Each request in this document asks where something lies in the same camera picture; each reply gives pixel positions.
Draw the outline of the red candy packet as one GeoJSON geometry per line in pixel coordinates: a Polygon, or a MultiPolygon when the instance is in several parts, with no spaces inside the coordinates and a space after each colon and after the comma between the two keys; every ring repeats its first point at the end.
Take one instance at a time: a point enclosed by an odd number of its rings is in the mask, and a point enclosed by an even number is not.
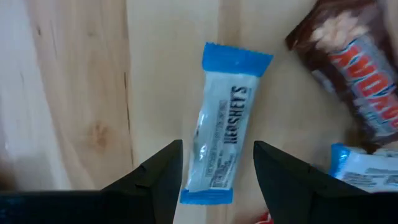
{"type": "Polygon", "coordinates": [[[262,214],[255,224],[274,224],[274,221],[269,212],[262,214]]]}

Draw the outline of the blue white Hershey's bar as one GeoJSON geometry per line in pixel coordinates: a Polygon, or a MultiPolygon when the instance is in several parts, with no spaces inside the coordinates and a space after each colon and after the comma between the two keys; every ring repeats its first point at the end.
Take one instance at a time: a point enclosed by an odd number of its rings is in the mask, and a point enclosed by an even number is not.
{"type": "Polygon", "coordinates": [[[203,101],[182,204],[222,205],[233,201],[233,182],[243,151],[259,81],[273,56],[208,42],[202,69],[203,101]]]}
{"type": "Polygon", "coordinates": [[[398,151],[332,144],[329,175],[369,193],[398,192],[398,151]]]}

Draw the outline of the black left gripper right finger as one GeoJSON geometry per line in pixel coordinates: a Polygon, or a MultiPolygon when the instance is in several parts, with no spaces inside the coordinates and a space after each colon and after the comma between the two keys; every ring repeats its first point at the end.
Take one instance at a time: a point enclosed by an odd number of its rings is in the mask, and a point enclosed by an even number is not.
{"type": "Polygon", "coordinates": [[[253,160],[262,195],[275,224],[366,224],[360,197],[348,185],[290,154],[255,141],[253,160]]]}

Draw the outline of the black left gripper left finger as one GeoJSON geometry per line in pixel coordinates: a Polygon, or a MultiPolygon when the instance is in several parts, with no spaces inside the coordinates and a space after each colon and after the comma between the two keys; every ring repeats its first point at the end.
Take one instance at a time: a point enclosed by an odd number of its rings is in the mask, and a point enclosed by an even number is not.
{"type": "Polygon", "coordinates": [[[103,189],[108,224],[172,224],[182,183],[183,141],[174,140],[103,189]]]}

